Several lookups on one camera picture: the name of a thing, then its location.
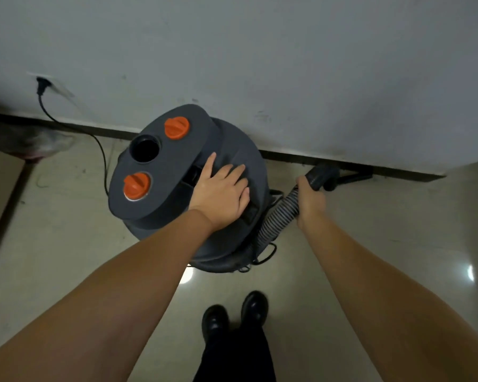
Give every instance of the baseboard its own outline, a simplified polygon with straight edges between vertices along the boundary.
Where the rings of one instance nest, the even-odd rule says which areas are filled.
[[[56,130],[62,130],[62,131],[72,131],[72,132],[83,131],[83,132],[97,135],[97,136],[106,136],[109,138],[128,140],[128,141],[131,141],[138,134],[137,132],[134,132],[134,131],[115,130],[110,128],[87,126],[87,125],[69,123],[69,122],[59,124],[53,121],[46,121],[46,120],[35,119],[35,118],[25,118],[23,116],[14,116],[14,115],[5,115],[5,114],[0,114],[0,122],[16,124],[16,125],[45,126],[45,127],[53,128]],[[320,162],[325,162],[327,164],[337,166],[343,170],[349,170],[349,171],[360,172],[360,173],[372,172],[373,174],[376,174],[379,176],[400,178],[400,179],[409,180],[409,181],[430,182],[430,181],[434,181],[434,180],[445,177],[445,176],[437,175],[437,174],[412,172],[412,171],[401,170],[401,169],[392,168],[392,167],[371,166],[371,165],[362,164],[362,163],[345,162],[345,161],[338,161],[333,159],[280,153],[280,152],[268,151],[268,150],[260,150],[260,152],[264,159],[269,159],[274,161],[302,163],[305,165],[316,165]]]

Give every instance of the vacuum hose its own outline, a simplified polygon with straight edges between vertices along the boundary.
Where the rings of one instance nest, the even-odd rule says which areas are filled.
[[[306,173],[310,187],[317,191],[324,187],[328,192],[335,189],[340,170],[337,167],[319,164]],[[280,232],[299,214],[298,186],[280,201],[279,205],[265,218],[254,240],[254,251],[257,257],[271,241],[276,239]]]

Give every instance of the wall outlet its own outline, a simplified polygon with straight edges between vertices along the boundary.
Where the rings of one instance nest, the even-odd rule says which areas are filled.
[[[61,96],[64,96],[65,98],[67,99],[72,99],[74,98],[74,94],[68,90],[64,84],[62,84],[62,82],[60,80],[58,80],[56,77],[53,77],[53,76],[50,76],[50,75],[43,75],[43,74],[36,74],[35,72],[27,72],[27,75],[28,76],[31,76],[34,81],[36,82],[36,85],[37,85],[37,78],[38,77],[41,77],[41,78],[45,78],[47,80],[49,80],[51,82],[51,87],[49,87],[48,89],[52,89],[53,92],[61,95]]]

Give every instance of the wet dry vacuum cleaner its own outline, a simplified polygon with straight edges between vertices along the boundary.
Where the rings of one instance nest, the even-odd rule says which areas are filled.
[[[207,272],[247,271],[266,261],[259,261],[259,255],[299,214],[298,188],[286,197],[269,189],[266,164],[253,141],[200,106],[186,104],[166,112],[131,141],[113,172],[109,209],[135,237],[146,238],[186,211],[213,151],[213,174],[229,163],[246,166],[250,203],[237,221],[208,238],[190,264]],[[320,164],[306,177],[314,190],[371,177],[339,174],[337,167]]]

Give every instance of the black pants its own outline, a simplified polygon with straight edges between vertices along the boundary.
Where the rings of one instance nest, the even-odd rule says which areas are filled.
[[[262,327],[241,327],[210,338],[194,382],[275,382],[273,361]]]

